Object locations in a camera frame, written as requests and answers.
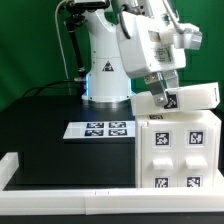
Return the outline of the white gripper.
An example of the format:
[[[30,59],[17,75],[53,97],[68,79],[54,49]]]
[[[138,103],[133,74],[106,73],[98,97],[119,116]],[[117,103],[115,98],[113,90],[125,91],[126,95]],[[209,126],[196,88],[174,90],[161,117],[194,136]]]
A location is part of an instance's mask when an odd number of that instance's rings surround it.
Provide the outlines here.
[[[163,107],[168,103],[167,94],[161,74],[155,72],[167,71],[164,75],[167,87],[178,87],[179,77],[175,69],[186,66],[184,49],[160,40],[159,32],[164,31],[165,26],[158,20],[134,14],[123,14],[122,17],[123,22],[117,25],[117,41],[124,70],[131,79],[145,76],[155,105]]]

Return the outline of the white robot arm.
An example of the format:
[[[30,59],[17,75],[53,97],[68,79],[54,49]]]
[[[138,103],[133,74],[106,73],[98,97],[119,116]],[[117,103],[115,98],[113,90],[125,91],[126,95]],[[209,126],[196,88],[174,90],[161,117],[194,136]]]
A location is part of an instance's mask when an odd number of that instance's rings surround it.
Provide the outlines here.
[[[76,25],[90,37],[91,68],[84,74],[82,100],[115,108],[133,95],[131,81],[145,80],[156,105],[168,103],[167,78],[186,65],[184,50],[173,40],[184,30],[167,0],[69,0]]]

